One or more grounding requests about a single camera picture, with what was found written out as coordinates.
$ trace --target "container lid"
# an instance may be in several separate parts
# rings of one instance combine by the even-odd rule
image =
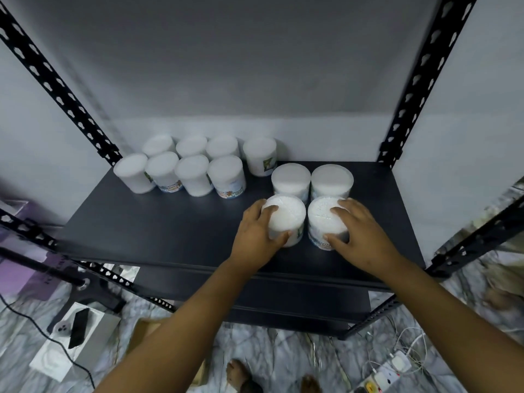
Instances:
[[[127,178],[143,172],[146,168],[147,156],[143,153],[133,153],[120,159],[113,168],[117,177]]]
[[[207,172],[209,160],[203,154],[182,158],[174,168],[174,172],[180,179],[195,179]]]
[[[271,175],[273,186],[283,192],[304,190],[311,181],[311,172],[301,164],[287,163],[278,166]]]
[[[331,208],[340,207],[338,200],[341,197],[321,196],[314,199],[308,208],[309,223],[322,233],[342,233],[347,231],[344,222],[331,212]]]
[[[262,209],[270,205],[278,205],[269,220],[269,228],[273,231],[298,229],[305,219],[305,205],[301,199],[289,194],[275,194],[267,199]]]
[[[169,135],[155,135],[149,138],[142,146],[142,151],[149,157],[156,156],[162,152],[168,151],[173,146],[173,138]]]
[[[242,160],[236,156],[223,156],[214,159],[207,168],[213,182],[227,182],[234,179],[242,170]]]
[[[189,157],[205,151],[207,138],[205,136],[191,136],[177,143],[177,152],[180,157]]]
[[[277,141],[273,138],[251,138],[244,144],[244,153],[250,157],[266,157],[277,150]]]
[[[174,171],[178,162],[178,156],[172,151],[165,151],[150,158],[146,165],[146,172],[151,177],[163,177]]]
[[[311,174],[311,184],[321,187],[325,194],[338,195],[353,186],[353,175],[347,168],[336,164],[321,165]]]
[[[219,135],[211,139],[206,146],[206,152],[211,158],[232,154],[239,147],[237,138],[231,135]]]

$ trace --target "bare foot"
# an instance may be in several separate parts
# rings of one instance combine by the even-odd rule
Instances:
[[[233,359],[227,363],[226,376],[227,382],[233,386],[236,391],[240,391],[244,382],[251,379],[251,374],[246,369],[246,366],[237,359]]]
[[[322,393],[322,389],[312,375],[304,375],[300,384],[300,393]]]

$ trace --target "shelving unit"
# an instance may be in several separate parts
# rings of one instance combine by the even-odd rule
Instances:
[[[399,251],[420,267],[425,264],[391,169],[416,128],[417,118],[475,2],[440,1],[387,136],[377,149],[376,162],[339,163],[355,177],[351,196],[370,209]],[[0,38],[5,45],[99,155],[114,165],[121,158],[118,147],[107,138],[7,8],[1,3],[0,7],[3,30]],[[323,164],[300,163],[311,171]],[[246,193],[234,200],[224,200],[214,194],[192,198],[183,191],[165,195],[154,190],[134,195],[110,170],[69,220],[58,240],[4,211],[0,213],[0,223],[98,276],[174,311],[174,306],[165,299],[184,301],[190,297],[229,255],[242,212],[255,200],[272,195],[270,178],[253,178],[248,173],[246,176]],[[438,254],[426,271],[433,277],[446,279],[523,229],[524,198],[521,198],[455,247]],[[133,283],[105,269],[103,263],[140,265],[141,271]],[[335,252],[317,249],[304,237],[300,244],[279,251],[254,276],[227,319],[345,338],[400,304],[393,296],[371,310],[368,290],[388,288]]]

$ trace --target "forearm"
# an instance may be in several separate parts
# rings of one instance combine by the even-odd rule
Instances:
[[[185,392],[251,273],[226,260],[174,315],[130,353],[96,392]]]
[[[452,296],[413,263],[383,280],[406,305],[471,393],[511,391],[524,383],[524,349]]]

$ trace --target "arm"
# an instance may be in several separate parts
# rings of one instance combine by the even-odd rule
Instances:
[[[524,385],[524,347],[402,257],[362,204],[351,199],[339,204],[344,208],[332,212],[346,224],[350,242],[326,235],[330,244],[390,286],[469,392],[512,391]]]
[[[284,232],[269,239],[267,226],[278,206],[260,213],[265,202],[259,200],[244,212],[231,256],[109,373],[96,393],[186,392],[244,284],[289,238],[289,232]]]

